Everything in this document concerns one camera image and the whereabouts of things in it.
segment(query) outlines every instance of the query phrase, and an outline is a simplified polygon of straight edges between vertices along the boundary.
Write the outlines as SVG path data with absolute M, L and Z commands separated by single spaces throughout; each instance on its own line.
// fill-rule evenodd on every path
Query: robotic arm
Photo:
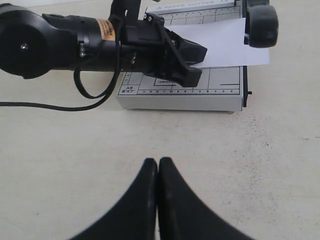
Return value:
M 248 9 L 256 2 L 248 0 Z M 258 2 L 269 6 L 268 0 Z M 113 0 L 110 16 L 105 20 L 75 15 L 40 16 L 24 7 L 0 4 L 0 69 L 24 79 L 40 77 L 50 70 L 74 71 L 75 85 L 84 97 L 102 98 L 92 106 L 78 108 L 25 102 L 0 102 L 0 106 L 89 110 L 109 98 L 120 72 L 139 72 L 182 87 L 196 87 L 202 70 L 191 66 L 205 59 L 207 49 L 165 28 L 162 17 L 146 13 L 139 20 L 140 6 L 141 0 Z M 264 7 L 261 9 L 257 12 L 262 13 L 258 25 L 247 17 L 244 44 L 268 48 L 276 44 L 278 19 L 276 24 L 265 24 L 270 14 L 264 12 Z M 102 94 L 92 96 L 81 83 L 81 71 L 114 72 L 114 76 Z

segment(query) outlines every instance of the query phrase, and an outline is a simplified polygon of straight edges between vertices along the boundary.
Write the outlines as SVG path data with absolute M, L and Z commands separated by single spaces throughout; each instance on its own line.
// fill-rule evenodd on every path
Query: table surface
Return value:
M 106 19 L 110 4 L 31 9 Z M 141 9 L 155 4 L 144 0 Z M 253 95 L 243 112 L 124 110 L 117 91 L 87 112 L 0 108 L 1 239 L 74 236 L 115 204 L 145 158 L 164 156 L 211 209 L 253 238 L 320 239 L 320 2 L 271 4 L 278 44 L 269 65 L 249 67 Z M 84 78 L 98 93 L 110 74 Z M 0 84 L 1 101 L 92 103 L 68 71 L 32 80 L 1 72 Z

